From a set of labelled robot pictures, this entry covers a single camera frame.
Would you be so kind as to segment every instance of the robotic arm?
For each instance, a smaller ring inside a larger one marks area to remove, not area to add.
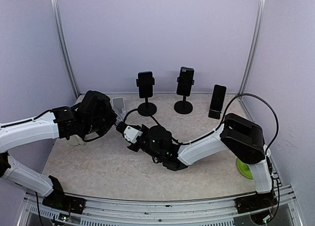
[[[189,143],[174,144],[172,134],[162,126],[128,126],[120,123],[117,130],[130,145],[129,149],[148,153],[154,162],[161,162],[170,170],[187,168],[196,161],[215,153],[231,150],[246,163],[253,175],[259,194],[271,192],[270,150],[265,155],[262,128],[236,114],[227,114],[223,123],[210,133]]]
[[[85,142],[104,136],[116,123],[116,113],[106,95],[88,91],[81,103],[73,107],[48,110],[37,117],[0,127],[0,177],[34,190],[44,196],[44,205],[82,213],[84,200],[66,196],[57,178],[45,176],[20,164],[8,150],[44,139],[66,138],[78,135]],[[95,132],[98,137],[86,140],[86,135]]]
[[[48,110],[37,117],[6,123],[0,126],[0,177],[25,186],[44,196],[43,204],[52,208],[82,214],[85,200],[67,196],[57,178],[37,173],[20,164],[8,150],[44,139],[66,138],[78,135],[85,142],[104,136],[115,125],[129,149],[140,149],[155,163],[177,171],[194,162],[224,150],[231,150],[246,163],[253,175],[257,194],[274,199],[271,178],[270,151],[266,146],[262,128],[236,114],[227,114],[220,126],[189,143],[173,143],[172,133],[161,125],[151,128],[127,125],[119,121],[110,98],[100,92],[88,91],[81,103],[73,107]],[[91,133],[98,136],[86,139]]]

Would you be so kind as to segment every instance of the white wall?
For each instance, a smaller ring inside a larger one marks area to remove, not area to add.
[[[275,109],[280,133],[271,147],[284,184],[292,184],[308,226],[315,209],[315,0],[267,0],[246,92]],[[266,141],[275,131],[270,111],[245,99]]]
[[[0,0],[0,123],[72,105],[50,0]],[[9,151],[41,171],[53,145],[39,141]],[[0,179],[0,225],[17,225],[25,189]]]
[[[59,0],[79,90],[137,92],[153,71],[156,92],[175,92],[181,66],[192,92],[239,89],[259,0]]]

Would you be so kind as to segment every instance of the green disc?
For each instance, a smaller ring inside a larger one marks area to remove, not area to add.
[[[237,167],[238,167],[238,170],[240,171],[240,173],[241,173],[244,177],[246,177],[246,178],[248,178],[248,179],[253,179],[253,178],[252,178],[252,173],[251,173],[250,168],[248,167],[247,164],[241,162],[240,159],[237,159]]]

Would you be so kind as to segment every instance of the marble tabletop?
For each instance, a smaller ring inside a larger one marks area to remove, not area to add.
[[[224,107],[233,96],[226,95]],[[124,97],[127,111],[144,101],[137,94],[110,97]],[[187,101],[192,103],[193,111],[188,115],[174,111],[173,106],[180,99],[175,94],[154,94],[149,99],[157,106],[154,117],[173,137],[187,142],[218,125],[219,120],[208,118],[211,94],[191,94]],[[229,112],[246,117],[238,101],[232,103]],[[137,112],[128,117],[127,123],[155,125],[150,117],[142,117]],[[141,150],[138,153],[129,150],[127,145],[115,127],[84,146],[69,146],[65,139],[59,139],[43,173],[57,177],[65,192],[111,199],[192,200],[255,191],[253,180],[238,172],[237,158],[231,151],[217,153],[174,172],[154,164]]]

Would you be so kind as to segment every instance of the smartphone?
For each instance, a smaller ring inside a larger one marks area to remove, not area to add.
[[[190,96],[191,87],[194,82],[193,74],[193,68],[181,67],[181,72],[179,74],[179,77],[177,78],[178,85],[176,94],[178,94],[179,96]]]
[[[226,87],[215,85],[210,103],[209,118],[220,119],[225,93]]]
[[[137,87],[139,87],[140,98],[150,98],[153,96],[153,85],[155,84],[153,73],[140,72],[138,73]]]

